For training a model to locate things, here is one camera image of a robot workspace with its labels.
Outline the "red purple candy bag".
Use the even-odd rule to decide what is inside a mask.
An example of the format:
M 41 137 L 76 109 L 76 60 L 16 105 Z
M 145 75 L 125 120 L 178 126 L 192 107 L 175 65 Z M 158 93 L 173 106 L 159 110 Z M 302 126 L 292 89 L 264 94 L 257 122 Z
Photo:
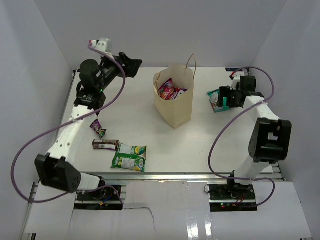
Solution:
M 173 86 L 170 78 L 158 89 L 158 95 L 164 100 L 175 100 L 186 91 L 187 89 Z

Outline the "teal snack packet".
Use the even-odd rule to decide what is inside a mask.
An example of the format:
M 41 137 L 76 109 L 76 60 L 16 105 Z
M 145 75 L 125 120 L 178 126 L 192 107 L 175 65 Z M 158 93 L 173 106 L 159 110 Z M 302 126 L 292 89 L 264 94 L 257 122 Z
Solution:
M 228 111 L 230 108 L 226 105 L 223 105 L 222 107 L 218 107 L 218 99 L 219 99 L 219 90 L 213 90 L 207 92 L 207 95 L 209 96 L 209 102 L 211 104 L 211 107 L 215 113 L 225 112 Z

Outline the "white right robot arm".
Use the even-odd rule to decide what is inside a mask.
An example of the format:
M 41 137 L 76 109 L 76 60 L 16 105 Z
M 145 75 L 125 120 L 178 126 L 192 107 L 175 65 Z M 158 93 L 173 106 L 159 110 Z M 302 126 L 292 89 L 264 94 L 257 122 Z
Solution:
M 256 91 L 254 76 L 236 74 L 230 86 L 218 90 L 219 109 L 242 108 L 249 111 L 255 123 L 249 144 L 248 157 L 231 174 L 225 187 L 226 195 L 236 200 L 252 189 L 252 181 L 267 167 L 286 159 L 289 151 L 292 123 L 275 115 Z

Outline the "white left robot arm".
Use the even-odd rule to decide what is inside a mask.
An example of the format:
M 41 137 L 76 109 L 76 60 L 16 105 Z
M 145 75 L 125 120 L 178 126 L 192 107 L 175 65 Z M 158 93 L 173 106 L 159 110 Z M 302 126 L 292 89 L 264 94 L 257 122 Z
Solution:
M 123 52 L 111 58 L 103 56 L 100 62 L 87 59 L 81 63 L 70 124 L 47 153 L 39 154 L 34 161 L 42 185 L 68 193 L 88 191 L 96 200 L 105 196 L 106 187 L 100 184 L 100 177 L 81 173 L 74 167 L 77 151 L 105 104 L 104 90 L 116 77 L 134 78 L 142 63 Z

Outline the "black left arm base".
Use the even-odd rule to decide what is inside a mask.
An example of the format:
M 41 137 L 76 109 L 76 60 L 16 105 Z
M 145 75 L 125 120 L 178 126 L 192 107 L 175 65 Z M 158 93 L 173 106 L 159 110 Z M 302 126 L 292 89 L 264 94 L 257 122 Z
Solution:
M 120 202 L 125 199 L 125 191 L 121 185 L 112 185 L 95 192 L 78 193 L 75 198 L 74 210 L 90 211 L 121 211 L 123 204 Z

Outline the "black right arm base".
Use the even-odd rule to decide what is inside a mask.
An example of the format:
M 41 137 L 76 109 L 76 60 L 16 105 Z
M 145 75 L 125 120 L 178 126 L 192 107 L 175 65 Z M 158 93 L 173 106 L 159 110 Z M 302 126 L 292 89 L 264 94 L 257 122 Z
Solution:
M 229 191 L 227 184 L 206 184 L 203 191 L 209 197 L 212 213 L 254 212 L 258 210 L 253 188 L 248 191 Z

